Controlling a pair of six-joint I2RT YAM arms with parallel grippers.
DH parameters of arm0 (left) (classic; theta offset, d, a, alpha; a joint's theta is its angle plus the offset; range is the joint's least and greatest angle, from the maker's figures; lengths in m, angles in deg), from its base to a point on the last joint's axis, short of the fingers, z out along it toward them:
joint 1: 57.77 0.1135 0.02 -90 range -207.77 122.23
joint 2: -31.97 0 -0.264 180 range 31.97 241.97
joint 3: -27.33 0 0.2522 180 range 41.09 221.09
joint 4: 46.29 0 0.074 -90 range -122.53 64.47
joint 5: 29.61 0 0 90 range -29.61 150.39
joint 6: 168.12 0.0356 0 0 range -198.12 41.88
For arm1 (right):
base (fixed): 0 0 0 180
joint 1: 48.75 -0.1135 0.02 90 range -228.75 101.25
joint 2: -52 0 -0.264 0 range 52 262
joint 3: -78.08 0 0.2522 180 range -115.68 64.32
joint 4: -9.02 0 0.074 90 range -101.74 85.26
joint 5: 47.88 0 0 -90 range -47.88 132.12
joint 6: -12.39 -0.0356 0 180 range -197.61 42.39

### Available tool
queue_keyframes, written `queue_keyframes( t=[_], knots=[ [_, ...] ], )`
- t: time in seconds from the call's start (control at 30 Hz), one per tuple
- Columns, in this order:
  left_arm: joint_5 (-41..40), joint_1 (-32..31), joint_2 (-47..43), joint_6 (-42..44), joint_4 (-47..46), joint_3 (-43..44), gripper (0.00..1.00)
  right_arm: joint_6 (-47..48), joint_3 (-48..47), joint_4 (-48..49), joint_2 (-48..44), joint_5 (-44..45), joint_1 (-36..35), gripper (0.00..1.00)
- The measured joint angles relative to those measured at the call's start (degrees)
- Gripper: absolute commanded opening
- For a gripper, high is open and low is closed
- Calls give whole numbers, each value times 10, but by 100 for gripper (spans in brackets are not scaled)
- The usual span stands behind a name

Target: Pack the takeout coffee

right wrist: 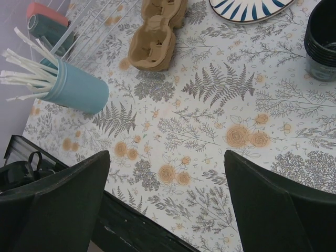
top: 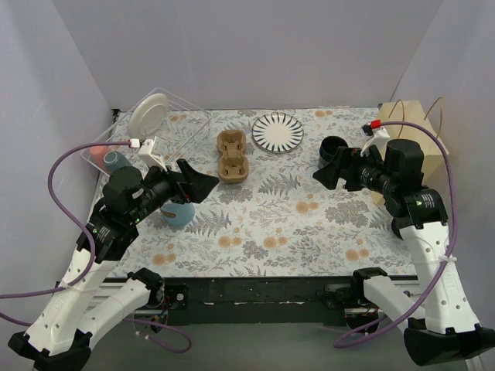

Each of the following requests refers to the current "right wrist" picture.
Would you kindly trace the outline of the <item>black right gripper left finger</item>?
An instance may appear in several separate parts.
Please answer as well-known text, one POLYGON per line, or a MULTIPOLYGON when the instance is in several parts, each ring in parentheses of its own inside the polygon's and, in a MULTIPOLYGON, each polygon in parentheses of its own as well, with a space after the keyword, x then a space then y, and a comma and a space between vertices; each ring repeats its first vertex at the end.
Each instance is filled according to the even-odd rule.
POLYGON ((1 251, 87 251, 109 168, 100 151, 1 193, 1 251))

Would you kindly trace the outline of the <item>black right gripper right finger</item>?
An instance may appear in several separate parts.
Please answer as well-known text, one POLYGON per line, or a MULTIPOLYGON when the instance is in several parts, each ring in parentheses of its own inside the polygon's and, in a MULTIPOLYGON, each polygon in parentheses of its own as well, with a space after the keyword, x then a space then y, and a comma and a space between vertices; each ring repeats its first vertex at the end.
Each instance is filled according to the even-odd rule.
POLYGON ((335 195, 228 150, 224 168, 244 251, 335 251, 335 195))

